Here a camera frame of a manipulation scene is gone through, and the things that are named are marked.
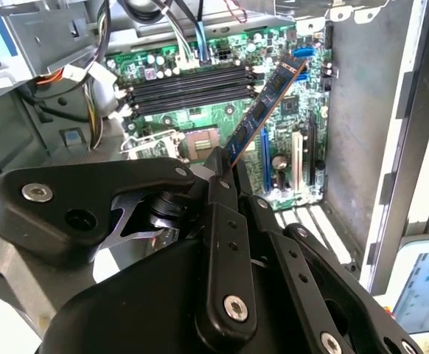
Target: motherboard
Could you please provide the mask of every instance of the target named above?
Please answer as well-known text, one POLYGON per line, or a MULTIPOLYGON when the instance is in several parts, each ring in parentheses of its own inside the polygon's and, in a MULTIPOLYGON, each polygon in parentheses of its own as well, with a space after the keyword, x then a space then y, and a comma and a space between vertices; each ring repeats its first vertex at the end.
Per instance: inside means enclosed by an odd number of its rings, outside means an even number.
MULTIPOLYGON (((282 56, 290 53, 305 58, 307 66, 247 147, 243 160, 254 193, 274 209, 320 201, 329 91, 337 75, 332 66, 332 26, 299 37, 292 24, 207 44, 208 62, 189 60, 178 46, 107 56, 106 66, 118 77, 119 95, 130 112, 123 125, 132 139, 125 148, 137 151, 132 158, 172 156, 202 164, 215 146, 226 146, 282 56), (178 133, 175 148, 167 147, 167 139, 156 138, 147 148, 134 145, 165 131, 178 133)), ((197 57, 196 43, 190 46, 197 57)))

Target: grey metal panel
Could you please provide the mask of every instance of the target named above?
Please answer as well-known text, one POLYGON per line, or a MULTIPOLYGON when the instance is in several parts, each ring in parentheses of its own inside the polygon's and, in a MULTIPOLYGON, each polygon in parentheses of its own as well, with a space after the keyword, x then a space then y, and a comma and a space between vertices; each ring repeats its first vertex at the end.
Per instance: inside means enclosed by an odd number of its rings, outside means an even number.
POLYGON ((335 23, 326 200, 361 252, 369 234, 412 1, 390 1, 369 24, 335 23))
POLYGON ((0 97, 0 168, 40 164, 46 154, 29 130, 16 102, 9 94, 0 97))
POLYGON ((391 202, 385 207, 378 247, 374 254, 372 279, 369 291, 372 295, 384 294, 388 286, 394 261, 400 246, 408 212, 416 189, 422 161, 429 141, 429 11, 427 11, 420 53, 416 68, 414 94, 408 101, 403 140, 395 156, 394 182, 391 202))

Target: red wire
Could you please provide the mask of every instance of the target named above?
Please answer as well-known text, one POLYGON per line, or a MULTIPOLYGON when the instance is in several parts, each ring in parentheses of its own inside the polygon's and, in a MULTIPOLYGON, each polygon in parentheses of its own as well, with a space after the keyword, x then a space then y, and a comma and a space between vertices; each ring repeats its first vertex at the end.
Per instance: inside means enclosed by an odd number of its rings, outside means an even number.
POLYGON ((231 16, 234 17, 235 19, 237 19, 237 21, 240 24, 244 24, 247 22, 247 12, 241 7, 238 0, 224 0, 224 2, 226 3, 226 6, 228 7, 229 13, 231 13, 231 16), (241 10, 243 12, 243 18, 240 18, 238 15, 233 13, 233 10, 229 6, 229 1, 232 1, 232 3, 238 7, 238 10, 241 10))

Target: screw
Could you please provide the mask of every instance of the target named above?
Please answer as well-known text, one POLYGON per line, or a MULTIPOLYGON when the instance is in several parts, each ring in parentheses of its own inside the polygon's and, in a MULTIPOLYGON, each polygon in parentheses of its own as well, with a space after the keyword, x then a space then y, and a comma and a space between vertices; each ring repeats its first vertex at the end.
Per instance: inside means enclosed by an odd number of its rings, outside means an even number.
POLYGON ((298 231, 298 233, 302 236, 302 237, 308 237, 307 232, 302 229, 301 227, 297 228, 296 231, 298 231))
POLYGON ((220 184, 225 187, 227 190, 230 188, 229 183, 224 179, 220 179, 220 184))
POLYGON ((27 184, 21 189, 21 194, 23 194, 28 201, 35 201, 38 203, 46 203, 54 196, 54 193, 52 193, 48 186, 39 183, 27 184))
POLYGON ((257 203, 262 207, 262 208, 264 208, 264 209, 267 209, 268 208, 268 204, 267 204, 267 202, 266 201, 264 201, 263 199, 257 199, 257 203))
POLYGON ((321 333, 321 343, 329 354, 342 354, 341 346, 336 338, 328 332, 321 333))
POLYGON ((244 322, 247 319, 247 306, 235 295, 229 295, 224 299, 224 309, 234 321, 244 322))
POLYGON ((186 171, 182 167, 176 167, 175 168, 176 173, 182 176, 186 176, 186 171))
POLYGON ((408 342, 402 341, 401 344, 403 344, 403 347, 405 348, 408 354, 416 354, 416 351, 408 342))

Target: white pcie slot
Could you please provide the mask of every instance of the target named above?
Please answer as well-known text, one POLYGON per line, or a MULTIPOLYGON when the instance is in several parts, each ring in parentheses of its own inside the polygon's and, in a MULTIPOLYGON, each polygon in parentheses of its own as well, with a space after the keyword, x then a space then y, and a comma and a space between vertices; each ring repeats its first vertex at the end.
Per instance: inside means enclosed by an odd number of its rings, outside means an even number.
POLYGON ((303 184, 303 136, 298 131, 291 134, 292 188, 297 191, 303 184))

